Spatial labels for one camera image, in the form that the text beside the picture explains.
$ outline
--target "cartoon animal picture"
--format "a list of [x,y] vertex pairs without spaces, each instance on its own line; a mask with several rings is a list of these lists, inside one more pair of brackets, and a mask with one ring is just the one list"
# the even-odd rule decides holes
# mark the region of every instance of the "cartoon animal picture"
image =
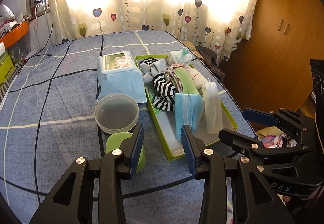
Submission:
[[125,56],[114,58],[116,66],[119,68],[130,67],[128,60]]

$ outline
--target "blue face mask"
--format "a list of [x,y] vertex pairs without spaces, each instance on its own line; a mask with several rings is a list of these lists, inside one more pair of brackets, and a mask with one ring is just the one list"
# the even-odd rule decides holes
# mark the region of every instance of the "blue face mask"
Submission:
[[199,94],[176,93],[176,139],[181,141],[181,128],[188,124],[195,133],[205,108],[204,99]]

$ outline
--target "orange bin edge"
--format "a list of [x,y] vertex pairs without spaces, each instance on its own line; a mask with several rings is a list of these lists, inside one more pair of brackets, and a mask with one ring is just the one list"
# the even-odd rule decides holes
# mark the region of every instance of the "orange bin edge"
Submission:
[[15,44],[19,39],[21,39],[29,31],[28,22],[25,21],[16,27],[14,30],[5,34],[0,38],[0,42],[4,43],[4,47],[8,49],[10,46]]

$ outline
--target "wooden wardrobe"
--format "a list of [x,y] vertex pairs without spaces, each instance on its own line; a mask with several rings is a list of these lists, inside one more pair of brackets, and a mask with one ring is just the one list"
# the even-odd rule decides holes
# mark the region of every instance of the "wooden wardrobe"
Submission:
[[250,41],[242,40],[220,69],[243,110],[296,111],[312,91],[309,59],[324,59],[320,0],[258,0]]

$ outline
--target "metal handle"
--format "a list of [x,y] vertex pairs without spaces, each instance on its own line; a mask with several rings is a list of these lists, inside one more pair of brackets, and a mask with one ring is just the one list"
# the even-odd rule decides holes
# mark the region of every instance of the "metal handle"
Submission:
[[282,26],[282,23],[284,22],[284,20],[282,19],[282,20],[280,20],[280,23],[279,23],[279,26],[278,26],[278,31],[280,31],[280,29],[281,29],[281,26]]
[[286,25],[285,30],[283,31],[283,34],[286,35],[287,27],[289,26],[289,23]]

